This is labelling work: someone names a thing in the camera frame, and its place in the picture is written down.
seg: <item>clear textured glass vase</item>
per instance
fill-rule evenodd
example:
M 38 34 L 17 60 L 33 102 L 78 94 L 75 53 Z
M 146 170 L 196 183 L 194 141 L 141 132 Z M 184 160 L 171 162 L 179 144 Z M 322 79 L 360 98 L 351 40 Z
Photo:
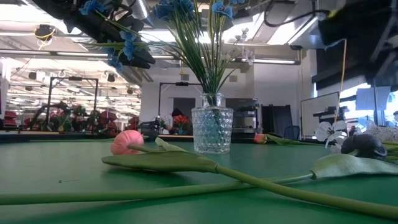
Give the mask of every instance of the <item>clear textured glass vase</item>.
M 221 106 L 221 93 L 203 94 L 203 106 L 192 109 L 193 143 L 199 153 L 224 154 L 231 144 L 233 110 Z

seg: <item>whiteboard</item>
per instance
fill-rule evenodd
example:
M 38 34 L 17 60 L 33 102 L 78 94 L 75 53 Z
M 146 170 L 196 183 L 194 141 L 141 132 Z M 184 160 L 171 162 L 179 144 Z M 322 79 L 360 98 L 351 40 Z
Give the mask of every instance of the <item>whiteboard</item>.
M 302 136 L 314 136 L 319 126 L 319 117 L 313 114 L 324 112 L 329 106 L 337 106 L 338 92 L 301 101 Z

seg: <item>table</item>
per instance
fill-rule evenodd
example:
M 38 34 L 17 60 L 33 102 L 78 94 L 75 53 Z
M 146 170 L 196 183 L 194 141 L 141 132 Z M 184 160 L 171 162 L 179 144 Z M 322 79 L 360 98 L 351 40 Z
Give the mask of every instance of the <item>table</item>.
M 189 151 L 192 142 L 173 142 Z M 0 144 L 0 194 L 104 192 L 229 182 L 196 172 L 165 174 L 112 167 L 110 142 L 23 142 Z M 146 143 L 154 147 L 153 142 Z M 232 144 L 221 165 L 256 177 L 306 174 L 322 146 Z M 357 176 L 309 180 L 291 187 L 398 206 L 398 178 Z M 131 202 L 0 206 L 0 223 L 395 223 L 394 221 L 293 200 L 261 189 Z

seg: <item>flower stem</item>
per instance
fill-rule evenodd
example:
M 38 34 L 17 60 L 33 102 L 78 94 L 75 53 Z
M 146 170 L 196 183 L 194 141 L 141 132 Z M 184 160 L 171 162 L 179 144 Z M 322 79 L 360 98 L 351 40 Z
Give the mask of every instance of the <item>flower stem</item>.
M 223 166 L 217 166 L 216 170 L 220 174 L 227 175 L 228 177 L 232 177 L 242 182 L 266 189 L 276 194 L 284 195 L 286 197 L 296 198 L 299 200 L 318 203 L 320 205 L 327 205 L 335 208 L 342 208 L 376 217 L 398 220 L 398 207 L 293 189 L 291 187 L 285 187 L 266 180 L 261 180 Z
M 300 176 L 276 177 L 267 179 L 278 184 L 287 184 L 310 179 L 313 174 Z M 28 205 L 38 203 L 64 202 L 103 202 L 118 200 L 142 200 L 154 198 L 180 197 L 188 195 L 208 194 L 229 190 L 250 189 L 253 185 L 242 182 L 222 184 L 200 184 L 183 187 L 168 187 L 154 190 L 136 190 L 126 192 L 98 192 L 98 193 L 49 193 L 49 194 L 7 194 L 0 195 L 0 205 Z

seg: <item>green tabletop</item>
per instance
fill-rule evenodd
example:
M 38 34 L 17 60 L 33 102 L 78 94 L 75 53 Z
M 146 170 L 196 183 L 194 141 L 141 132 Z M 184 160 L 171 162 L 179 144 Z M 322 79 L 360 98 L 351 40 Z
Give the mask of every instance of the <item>green tabletop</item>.
M 173 142 L 189 151 L 193 143 Z M 144 190 L 230 182 L 217 174 L 165 174 L 111 167 L 110 142 L 32 142 L 0 145 L 0 194 Z M 256 177 L 306 174 L 321 146 L 232 144 L 221 165 Z M 291 187 L 398 206 L 398 178 L 356 176 L 305 181 Z M 247 189 L 131 202 L 0 206 L 0 223 L 395 223 L 301 202 L 266 190 Z

